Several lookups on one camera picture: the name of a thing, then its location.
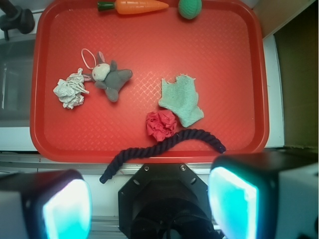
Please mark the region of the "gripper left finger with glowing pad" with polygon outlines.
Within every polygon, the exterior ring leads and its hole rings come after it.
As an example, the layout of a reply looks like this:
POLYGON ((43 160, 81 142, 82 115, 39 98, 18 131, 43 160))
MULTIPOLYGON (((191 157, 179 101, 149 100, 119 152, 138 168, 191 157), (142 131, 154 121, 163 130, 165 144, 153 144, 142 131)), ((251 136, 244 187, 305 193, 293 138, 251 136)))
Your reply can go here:
POLYGON ((2 239, 86 239, 92 198, 76 170, 0 176, 2 239))

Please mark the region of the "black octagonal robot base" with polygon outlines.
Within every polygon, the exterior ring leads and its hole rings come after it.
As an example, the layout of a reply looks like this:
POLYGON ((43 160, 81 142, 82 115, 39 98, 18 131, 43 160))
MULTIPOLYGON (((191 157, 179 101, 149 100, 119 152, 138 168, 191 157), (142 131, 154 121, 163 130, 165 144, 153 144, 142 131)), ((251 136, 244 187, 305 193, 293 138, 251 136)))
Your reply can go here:
POLYGON ((119 229, 129 239, 221 239, 208 186, 185 164, 145 164, 119 190, 119 229))

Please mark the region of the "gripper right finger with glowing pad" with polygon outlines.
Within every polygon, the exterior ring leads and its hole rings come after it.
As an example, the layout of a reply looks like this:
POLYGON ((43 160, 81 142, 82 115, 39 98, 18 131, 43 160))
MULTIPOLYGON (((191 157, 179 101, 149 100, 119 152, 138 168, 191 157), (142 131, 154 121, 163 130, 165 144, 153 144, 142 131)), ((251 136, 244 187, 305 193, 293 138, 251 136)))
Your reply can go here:
POLYGON ((303 150, 224 154, 211 165, 208 198, 228 239, 316 239, 319 156, 303 150))

